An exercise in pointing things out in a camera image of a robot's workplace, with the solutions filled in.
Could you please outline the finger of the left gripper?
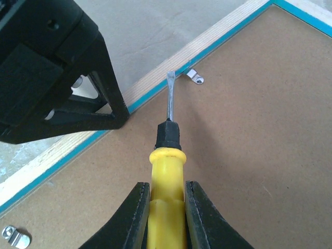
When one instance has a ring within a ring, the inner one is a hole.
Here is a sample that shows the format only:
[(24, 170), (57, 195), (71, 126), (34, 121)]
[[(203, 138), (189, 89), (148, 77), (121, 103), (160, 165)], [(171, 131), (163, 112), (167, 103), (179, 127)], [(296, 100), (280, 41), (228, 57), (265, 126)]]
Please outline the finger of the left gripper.
[(129, 118), (105, 41), (98, 35), (80, 60), (56, 82), (34, 119), (17, 127), (1, 125), (1, 141), (20, 144), (81, 131), (116, 130)]

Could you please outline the teal wooden photo frame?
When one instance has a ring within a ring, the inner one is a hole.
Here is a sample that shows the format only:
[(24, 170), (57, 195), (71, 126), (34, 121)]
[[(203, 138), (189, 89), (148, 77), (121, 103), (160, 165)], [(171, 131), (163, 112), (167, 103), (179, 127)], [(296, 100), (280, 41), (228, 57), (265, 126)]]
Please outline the teal wooden photo frame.
[[(272, 5), (175, 85), (197, 181), (255, 248), (331, 248), (331, 38)], [(31, 248), (78, 248), (137, 182), (165, 118), (162, 91), (1, 217)]]

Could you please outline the yellow handled screwdriver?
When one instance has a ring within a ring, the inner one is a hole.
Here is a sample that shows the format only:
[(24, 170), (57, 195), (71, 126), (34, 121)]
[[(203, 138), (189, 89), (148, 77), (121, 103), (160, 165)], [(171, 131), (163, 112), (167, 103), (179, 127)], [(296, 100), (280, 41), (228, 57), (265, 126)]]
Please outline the yellow handled screwdriver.
[(180, 131), (173, 119), (174, 71), (167, 72), (167, 118), (157, 127), (152, 164), (151, 197), (147, 224), (147, 248), (186, 248), (184, 164)]

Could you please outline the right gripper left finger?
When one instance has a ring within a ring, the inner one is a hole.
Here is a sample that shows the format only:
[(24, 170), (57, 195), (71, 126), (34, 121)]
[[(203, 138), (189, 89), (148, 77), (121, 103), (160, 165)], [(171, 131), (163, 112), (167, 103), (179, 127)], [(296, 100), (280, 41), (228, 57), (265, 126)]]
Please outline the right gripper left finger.
[(136, 183), (111, 219), (80, 248), (147, 248), (149, 202), (149, 183)]

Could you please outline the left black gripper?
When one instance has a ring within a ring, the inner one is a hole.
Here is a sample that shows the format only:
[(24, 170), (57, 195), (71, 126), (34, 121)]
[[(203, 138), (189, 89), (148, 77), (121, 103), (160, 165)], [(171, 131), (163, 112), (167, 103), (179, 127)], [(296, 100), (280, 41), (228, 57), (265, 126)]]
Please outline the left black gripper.
[(1, 1), (1, 125), (46, 115), (56, 82), (97, 34), (75, 1)]

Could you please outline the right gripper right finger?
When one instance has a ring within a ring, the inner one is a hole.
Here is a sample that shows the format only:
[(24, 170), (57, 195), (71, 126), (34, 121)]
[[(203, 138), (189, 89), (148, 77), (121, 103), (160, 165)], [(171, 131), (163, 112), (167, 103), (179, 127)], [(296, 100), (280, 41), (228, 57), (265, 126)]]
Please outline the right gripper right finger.
[(185, 183), (185, 212), (188, 248), (252, 248), (196, 181)]

